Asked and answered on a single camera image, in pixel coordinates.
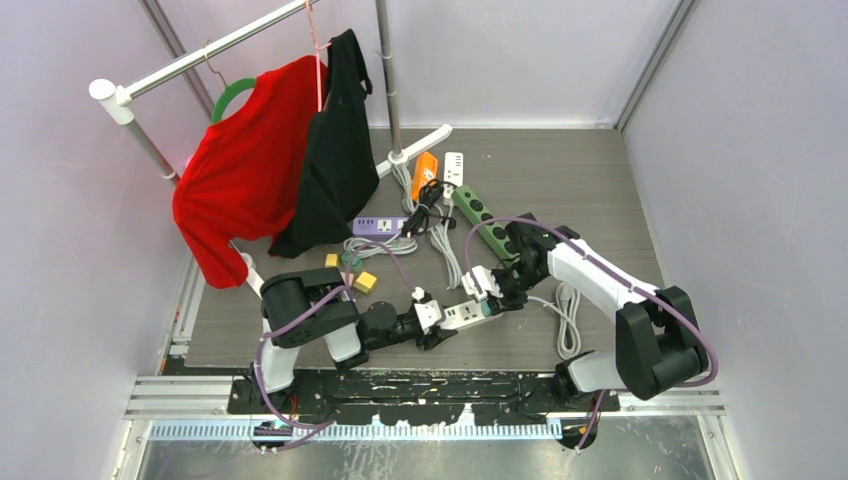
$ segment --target black mounting plate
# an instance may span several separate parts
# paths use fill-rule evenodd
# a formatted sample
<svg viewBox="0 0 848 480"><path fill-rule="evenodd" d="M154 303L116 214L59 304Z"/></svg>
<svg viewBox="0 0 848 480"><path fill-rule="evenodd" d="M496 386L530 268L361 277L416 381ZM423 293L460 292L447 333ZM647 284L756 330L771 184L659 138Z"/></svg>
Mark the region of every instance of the black mounting plate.
<svg viewBox="0 0 848 480"><path fill-rule="evenodd" d="M335 420L342 425L370 425L376 415L384 425L452 424L471 406L476 425L545 423L556 412L589 412L592 394L558 400L551 372L295 370L292 386L270 395L278 410L296 412L305 423ZM227 412L267 414L250 376L233 382ZM601 411L618 411L617 396L606 396Z"/></svg>

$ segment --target wooden block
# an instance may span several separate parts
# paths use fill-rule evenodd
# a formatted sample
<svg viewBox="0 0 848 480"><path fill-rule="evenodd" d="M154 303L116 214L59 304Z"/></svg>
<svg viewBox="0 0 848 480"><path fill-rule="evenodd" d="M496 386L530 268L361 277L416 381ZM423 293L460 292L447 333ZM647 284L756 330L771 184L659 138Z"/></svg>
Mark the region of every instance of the wooden block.
<svg viewBox="0 0 848 480"><path fill-rule="evenodd" d="M371 275L368 272L360 273L359 277L356 278L356 281L353 282L353 288L359 290L360 292L366 295L370 294L376 286L377 277Z"/></svg>
<svg viewBox="0 0 848 480"><path fill-rule="evenodd" d="M339 268L339 256L335 253L328 253L327 258L324 259L324 266Z"/></svg>
<svg viewBox="0 0 848 480"><path fill-rule="evenodd" d="M347 261L351 257L351 252L345 252L342 254L342 263L339 266L340 270L345 270L347 268ZM350 269L354 272L359 272L362 270L362 260L359 257L354 257L353 262L350 265Z"/></svg>

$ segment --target wooden tabletop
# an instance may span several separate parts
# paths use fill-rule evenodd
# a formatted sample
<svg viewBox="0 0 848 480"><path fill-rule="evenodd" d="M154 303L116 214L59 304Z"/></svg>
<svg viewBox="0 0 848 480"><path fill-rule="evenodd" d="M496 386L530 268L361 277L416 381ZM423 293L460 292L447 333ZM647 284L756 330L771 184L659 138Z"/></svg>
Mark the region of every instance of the wooden tabletop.
<svg viewBox="0 0 848 480"><path fill-rule="evenodd" d="M411 144L429 130L404 130ZM390 150L388 130L372 130L375 161ZM580 233L598 253L644 281L661 284L656 255L636 191L621 134L614 130L454 130L431 150L440 161L448 151L465 156L465 183L496 216L532 212L552 225L567 225ZM365 216L402 216L401 189L391 175L362 212ZM465 268L463 247L471 224L456 210L457 228L449 236ZM267 255L269 239L237 242L257 262L264 278L296 270L319 268L328 252L341 246L322 246L294 260ZM497 257L482 238L473 239L473 264L494 268ZM447 290L444 257L426 238L418 251L400 257L413 283L428 290L443 305L467 300L460 289ZM360 311L375 301L409 308L409 291L391 260L380 255L364 260L364 269L378 278L375 291L358 300ZM533 295L552 299L557 282L548 279ZM584 301L577 314L584 350L614 346L612 322ZM552 370L560 362L555 349L558 318L539 304L510 312L487 324L460 332L429 352L414 344L395 345L371 353L364 367L414 369ZM193 366L246 366L253 360L261 333L259 299L246 286L228 290L206 287L186 359ZM298 365L332 367L323 341L301 349Z"/></svg>

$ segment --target green power strip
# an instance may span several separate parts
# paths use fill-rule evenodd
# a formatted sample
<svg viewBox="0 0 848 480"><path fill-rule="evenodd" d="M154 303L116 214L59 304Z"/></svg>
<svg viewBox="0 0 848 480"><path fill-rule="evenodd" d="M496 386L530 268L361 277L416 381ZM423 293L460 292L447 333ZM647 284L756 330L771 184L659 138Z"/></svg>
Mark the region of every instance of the green power strip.
<svg viewBox="0 0 848 480"><path fill-rule="evenodd" d="M457 187L451 198L453 199L453 203L459 207L459 210L468 218L468 221L472 225L477 225L484 220L494 218L492 212L483 205L480 197L468 185ZM477 233L483 237L483 240L494 250L495 255L503 260L505 264L511 263L518 254L518 250L509 241L509 238L506 236L506 230L504 230L500 222L486 224L480 227Z"/></svg>

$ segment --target white wall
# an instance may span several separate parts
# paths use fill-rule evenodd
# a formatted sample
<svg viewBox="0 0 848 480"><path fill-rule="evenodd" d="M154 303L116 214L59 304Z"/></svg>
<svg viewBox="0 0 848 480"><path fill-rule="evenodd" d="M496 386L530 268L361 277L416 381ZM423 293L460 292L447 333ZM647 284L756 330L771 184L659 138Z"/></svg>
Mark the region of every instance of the white wall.
<svg viewBox="0 0 848 480"><path fill-rule="evenodd" d="M753 479L845 478L848 4L701 2L627 130Z"/></svg>
<svg viewBox="0 0 848 480"><path fill-rule="evenodd" d="M614 124L676 0L389 1L404 126ZM278 8L277 0L163 2L186 48ZM373 125L388 123L374 0L322 0L316 30L359 38L374 80ZM228 81L314 51L305 13L213 60ZM210 91L220 80L200 68Z"/></svg>
<svg viewBox="0 0 848 480"><path fill-rule="evenodd" d="M4 2L0 17L0 476L104 478L187 249L172 188L88 84L135 80L168 56L133 1ZM174 158L205 124L183 83L136 107Z"/></svg>

